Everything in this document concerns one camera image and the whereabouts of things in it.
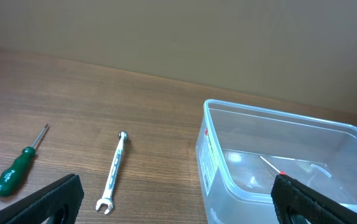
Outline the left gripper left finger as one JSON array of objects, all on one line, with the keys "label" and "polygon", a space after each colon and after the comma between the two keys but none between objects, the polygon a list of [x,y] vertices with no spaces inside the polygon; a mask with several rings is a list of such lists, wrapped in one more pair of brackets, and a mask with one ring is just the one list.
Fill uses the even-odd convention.
[{"label": "left gripper left finger", "polygon": [[83,197],[80,177],[68,174],[0,210],[0,224],[75,223]]}]

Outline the red black awl screwdriver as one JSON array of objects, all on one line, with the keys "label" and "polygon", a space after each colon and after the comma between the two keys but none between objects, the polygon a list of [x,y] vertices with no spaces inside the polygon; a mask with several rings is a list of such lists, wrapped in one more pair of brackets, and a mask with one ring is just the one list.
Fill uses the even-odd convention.
[{"label": "red black awl screwdriver", "polygon": [[259,156],[260,159],[262,159],[274,172],[278,173],[279,175],[286,175],[284,171],[279,170],[276,168],[273,164],[271,164],[267,159],[265,159],[263,156]]}]

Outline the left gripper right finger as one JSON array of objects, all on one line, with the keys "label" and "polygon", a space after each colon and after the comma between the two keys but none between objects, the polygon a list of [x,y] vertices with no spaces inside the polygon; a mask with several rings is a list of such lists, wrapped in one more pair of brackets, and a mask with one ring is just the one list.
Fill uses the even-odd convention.
[{"label": "left gripper right finger", "polygon": [[286,174],[276,176],[271,191],[280,224],[357,224],[357,213]]}]

